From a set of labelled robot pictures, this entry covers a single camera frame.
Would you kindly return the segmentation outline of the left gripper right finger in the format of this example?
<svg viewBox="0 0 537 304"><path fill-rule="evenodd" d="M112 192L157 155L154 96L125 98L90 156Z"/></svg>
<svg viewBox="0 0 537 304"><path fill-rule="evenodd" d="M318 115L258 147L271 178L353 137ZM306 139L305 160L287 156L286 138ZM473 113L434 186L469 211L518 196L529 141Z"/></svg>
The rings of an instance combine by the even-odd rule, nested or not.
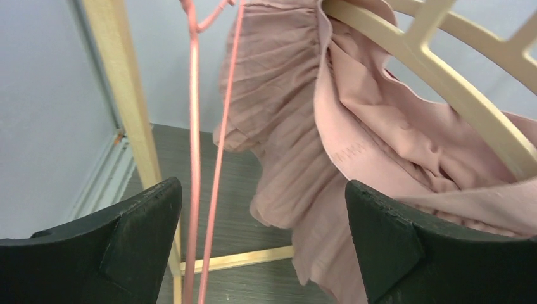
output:
<svg viewBox="0 0 537 304"><path fill-rule="evenodd" d="M369 303L535 303L536 238L448 222L359 181L345 200Z"/></svg>

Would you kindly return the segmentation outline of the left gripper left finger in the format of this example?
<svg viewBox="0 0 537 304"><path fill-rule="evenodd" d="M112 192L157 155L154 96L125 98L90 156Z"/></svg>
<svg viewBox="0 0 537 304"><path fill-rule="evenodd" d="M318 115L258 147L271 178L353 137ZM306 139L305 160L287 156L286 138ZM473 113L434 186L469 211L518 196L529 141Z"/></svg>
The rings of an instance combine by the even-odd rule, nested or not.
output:
<svg viewBox="0 0 537 304"><path fill-rule="evenodd" d="M28 239L2 239L1 302L156 303L181 208L171 177Z"/></svg>

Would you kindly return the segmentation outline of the pink pleated skirt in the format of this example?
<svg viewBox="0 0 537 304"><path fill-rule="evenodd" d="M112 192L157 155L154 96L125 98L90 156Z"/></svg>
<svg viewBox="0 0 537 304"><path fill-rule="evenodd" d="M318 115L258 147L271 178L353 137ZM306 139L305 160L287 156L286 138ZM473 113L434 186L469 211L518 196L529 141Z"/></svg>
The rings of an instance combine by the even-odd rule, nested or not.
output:
<svg viewBox="0 0 537 304"><path fill-rule="evenodd" d="M250 1L213 135L259 159L252 216L292 230L299 281L337 303L367 301L344 199L352 179L472 229L536 234L536 179L516 181L448 105L393 78L387 58L320 1Z"/></svg>

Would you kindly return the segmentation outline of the pink wire hanger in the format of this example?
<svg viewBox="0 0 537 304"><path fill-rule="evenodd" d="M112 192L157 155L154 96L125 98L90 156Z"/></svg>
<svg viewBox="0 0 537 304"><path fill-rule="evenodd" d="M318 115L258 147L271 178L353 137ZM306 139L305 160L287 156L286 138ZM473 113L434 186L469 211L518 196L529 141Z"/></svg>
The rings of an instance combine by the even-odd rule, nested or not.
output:
<svg viewBox="0 0 537 304"><path fill-rule="evenodd" d="M192 1L182 1L181 5L187 14L187 21L190 35L190 67L189 67L189 103L190 103L190 157L191 157L191 199L190 216L188 229L188 242L186 253L186 266L184 272L184 303L193 302L193 282L196 259L196 245L198 236L199 203L201 197L201 146L199 129L199 38L198 35L204 32L221 14L227 6L235 5L235 1L221 1L215 11L201 23L197 21L196 7ZM244 1L239 2L237 12L236 31L232 45L231 59L229 65L229 75L227 89L224 98L224 111L222 120L222 130L219 135L217 158L215 160L215 171L213 176L212 195L207 220L205 236L204 255L202 260L201 277L198 289L198 303L206 300L206 290L208 287L208 273L210 268L210 257L212 253L213 233L215 228L215 216L217 212L218 190L223 160L223 144L225 139L225 129L227 126L227 114L231 102L232 78L234 77L235 64L239 46L239 36L244 16Z"/></svg>

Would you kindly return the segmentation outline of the beige hanger of pink skirt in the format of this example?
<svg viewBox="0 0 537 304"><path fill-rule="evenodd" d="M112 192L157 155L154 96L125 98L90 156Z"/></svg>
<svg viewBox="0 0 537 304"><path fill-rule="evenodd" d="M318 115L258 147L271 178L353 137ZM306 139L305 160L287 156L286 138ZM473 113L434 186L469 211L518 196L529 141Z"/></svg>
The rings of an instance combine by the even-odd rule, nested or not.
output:
<svg viewBox="0 0 537 304"><path fill-rule="evenodd" d="M508 39L452 12L453 1L390 1L414 20L406 31L372 10L348 1L324 1L325 14L367 36L434 89L486 142L519 180L536 175L536 146L478 89L429 48L437 30L447 32L536 90L536 16Z"/></svg>

